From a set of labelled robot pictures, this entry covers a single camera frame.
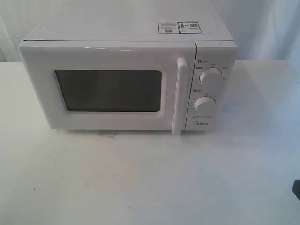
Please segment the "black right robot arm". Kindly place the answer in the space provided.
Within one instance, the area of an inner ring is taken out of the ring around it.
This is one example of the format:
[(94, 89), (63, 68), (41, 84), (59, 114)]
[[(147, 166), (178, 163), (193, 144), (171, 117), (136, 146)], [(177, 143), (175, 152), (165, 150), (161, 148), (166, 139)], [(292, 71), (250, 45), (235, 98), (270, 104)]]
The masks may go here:
[(292, 192), (300, 200), (300, 179), (296, 179), (292, 186)]

